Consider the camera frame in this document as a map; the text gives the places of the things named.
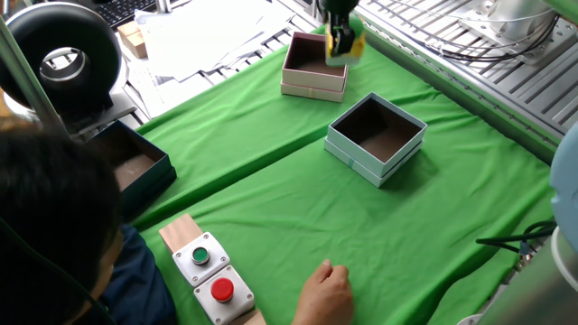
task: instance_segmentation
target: light blue box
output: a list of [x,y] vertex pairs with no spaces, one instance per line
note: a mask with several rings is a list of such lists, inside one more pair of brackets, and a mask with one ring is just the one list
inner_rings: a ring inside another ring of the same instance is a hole
[[413,156],[415,153],[417,153],[417,151],[419,150],[419,148],[421,148],[421,146],[422,146],[422,143],[420,142],[415,148],[413,148],[406,155],[406,157],[402,158],[402,160],[400,160],[396,166],[394,166],[391,170],[389,170],[389,172],[387,172],[385,176],[379,177],[376,174],[374,174],[373,172],[370,172],[362,164],[355,161],[353,158],[351,158],[346,153],[344,153],[340,148],[335,146],[335,144],[332,144],[327,138],[325,138],[325,150],[327,150],[328,152],[333,154],[335,157],[337,157],[342,162],[346,163],[353,171],[355,171],[359,175],[363,176],[363,178],[365,178],[366,180],[368,180],[370,183],[372,183],[373,185],[375,185],[378,188],[381,187],[381,185],[383,185],[383,183],[386,182],[387,179],[389,177],[391,177],[391,175],[393,175],[394,172],[396,172],[399,169],[399,167],[401,167],[404,163],[406,163],[407,160],[411,156]]
[[415,116],[369,93],[330,124],[327,142],[381,179],[417,152],[426,128]]

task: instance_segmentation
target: hand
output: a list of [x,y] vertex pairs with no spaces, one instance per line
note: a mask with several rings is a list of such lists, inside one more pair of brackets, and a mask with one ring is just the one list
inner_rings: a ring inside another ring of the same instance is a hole
[[347,267],[331,267],[325,260],[305,282],[292,325],[350,325],[354,307],[349,275]]

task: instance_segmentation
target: blue shirt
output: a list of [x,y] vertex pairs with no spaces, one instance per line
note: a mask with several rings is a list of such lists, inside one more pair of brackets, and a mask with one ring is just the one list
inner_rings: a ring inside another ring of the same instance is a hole
[[[123,225],[123,250],[115,263],[110,284],[98,302],[107,307],[117,325],[176,324],[174,302],[154,263],[153,253],[136,229]],[[75,324],[104,321],[91,310]]]

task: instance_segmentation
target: pink box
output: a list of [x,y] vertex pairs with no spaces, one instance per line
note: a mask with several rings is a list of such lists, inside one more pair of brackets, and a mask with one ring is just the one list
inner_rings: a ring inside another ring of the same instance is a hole
[[281,92],[341,102],[348,68],[325,63],[325,36],[295,32],[283,65]]
[[329,100],[340,103],[343,100],[343,91],[330,91],[325,89],[307,88],[295,85],[287,85],[281,82],[281,93],[305,98]]

